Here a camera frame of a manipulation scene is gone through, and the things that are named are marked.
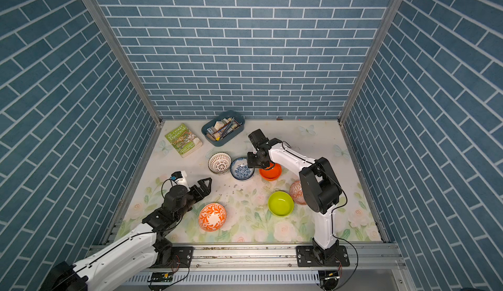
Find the orange plastic bowl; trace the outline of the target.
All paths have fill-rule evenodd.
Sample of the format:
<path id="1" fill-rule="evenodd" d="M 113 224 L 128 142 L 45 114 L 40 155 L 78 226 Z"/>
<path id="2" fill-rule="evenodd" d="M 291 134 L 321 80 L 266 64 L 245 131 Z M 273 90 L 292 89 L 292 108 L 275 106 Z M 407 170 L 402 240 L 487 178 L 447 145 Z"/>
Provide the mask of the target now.
<path id="1" fill-rule="evenodd" d="M 282 167 L 277 163 L 270 163 L 266 169 L 259 169 L 261 177 L 267 181 L 277 180 L 282 174 Z"/>

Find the large blue floral bowl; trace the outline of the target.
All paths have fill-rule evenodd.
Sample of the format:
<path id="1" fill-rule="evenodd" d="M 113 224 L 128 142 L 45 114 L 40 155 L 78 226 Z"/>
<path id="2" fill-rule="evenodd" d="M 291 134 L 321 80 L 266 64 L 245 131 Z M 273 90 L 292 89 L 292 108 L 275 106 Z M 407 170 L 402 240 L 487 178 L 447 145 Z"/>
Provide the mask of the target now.
<path id="1" fill-rule="evenodd" d="M 233 178 L 245 181 L 253 177 L 255 169 L 248 166 L 247 157 L 237 157 L 231 163 L 230 172 Z"/>

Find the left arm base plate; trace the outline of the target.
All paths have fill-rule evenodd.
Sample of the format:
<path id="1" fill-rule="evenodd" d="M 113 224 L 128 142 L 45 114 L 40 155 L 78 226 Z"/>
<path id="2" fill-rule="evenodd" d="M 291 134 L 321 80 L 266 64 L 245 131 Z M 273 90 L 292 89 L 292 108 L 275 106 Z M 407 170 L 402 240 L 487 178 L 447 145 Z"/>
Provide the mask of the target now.
<path id="1" fill-rule="evenodd" d="M 164 250 L 157 256 L 155 263 L 150 269 L 157 268 L 189 268 L 191 265 L 193 246 L 172 246 L 168 250 Z"/>

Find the lime green plastic bowl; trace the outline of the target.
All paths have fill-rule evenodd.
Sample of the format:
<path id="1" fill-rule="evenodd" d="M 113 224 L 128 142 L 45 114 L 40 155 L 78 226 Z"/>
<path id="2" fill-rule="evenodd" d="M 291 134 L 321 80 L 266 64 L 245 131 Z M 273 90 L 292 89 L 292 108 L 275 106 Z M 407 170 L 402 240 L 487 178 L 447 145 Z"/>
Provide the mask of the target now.
<path id="1" fill-rule="evenodd" d="M 275 191 L 269 196 L 268 208 L 274 216 L 286 217 L 293 212 L 295 203 L 288 193 Z"/>

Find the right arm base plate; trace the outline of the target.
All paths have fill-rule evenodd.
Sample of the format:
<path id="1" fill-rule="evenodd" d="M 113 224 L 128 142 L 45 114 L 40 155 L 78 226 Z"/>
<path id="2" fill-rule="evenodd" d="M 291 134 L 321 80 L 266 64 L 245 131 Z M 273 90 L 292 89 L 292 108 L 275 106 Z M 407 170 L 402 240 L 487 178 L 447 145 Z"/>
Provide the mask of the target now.
<path id="1" fill-rule="evenodd" d="M 348 267 L 351 264 L 343 245 L 334 245 L 328 250 L 299 245 L 296 246 L 296 260 L 299 267 Z"/>

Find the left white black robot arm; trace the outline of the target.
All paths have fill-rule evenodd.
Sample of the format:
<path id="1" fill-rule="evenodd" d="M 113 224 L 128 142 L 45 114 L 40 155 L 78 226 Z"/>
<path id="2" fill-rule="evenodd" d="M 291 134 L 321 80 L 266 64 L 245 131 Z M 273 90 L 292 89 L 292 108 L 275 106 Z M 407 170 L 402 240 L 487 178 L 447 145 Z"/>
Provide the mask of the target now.
<path id="1" fill-rule="evenodd" d="M 115 290 L 151 266 L 173 262 L 173 231 L 193 205 L 212 191 L 212 179 L 188 187 L 175 183 L 163 204 L 145 217 L 128 235 L 72 265 L 61 262 L 47 274 L 41 290 Z"/>

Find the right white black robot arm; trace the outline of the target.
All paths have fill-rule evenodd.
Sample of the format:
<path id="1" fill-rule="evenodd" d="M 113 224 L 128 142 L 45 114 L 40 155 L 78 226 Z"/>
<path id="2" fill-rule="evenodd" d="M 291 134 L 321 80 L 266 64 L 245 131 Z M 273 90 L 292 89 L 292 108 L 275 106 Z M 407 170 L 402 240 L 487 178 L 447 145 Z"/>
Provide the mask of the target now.
<path id="1" fill-rule="evenodd" d="M 247 154 L 250 168 L 269 169 L 277 164 L 298 174 L 304 199 L 314 212 L 314 248 L 325 255 L 333 254 L 339 240 L 333 234 L 332 214 L 343 190 L 330 162 L 324 157 L 301 155 L 286 142 L 268 139 L 259 129 L 248 138 L 255 149 Z"/>

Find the maroon patterned white bowl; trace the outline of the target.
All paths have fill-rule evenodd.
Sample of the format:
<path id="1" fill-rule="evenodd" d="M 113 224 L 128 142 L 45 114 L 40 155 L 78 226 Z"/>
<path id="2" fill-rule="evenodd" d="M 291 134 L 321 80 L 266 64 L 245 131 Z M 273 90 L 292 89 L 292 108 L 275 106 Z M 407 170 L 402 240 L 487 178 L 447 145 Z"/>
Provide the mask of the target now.
<path id="1" fill-rule="evenodd" d="M 228 153 L 219 152 L 215 153 L 208 160 L 208 168 L 214 174 L 225 174 L 230 170 L 232 158 Z"/>

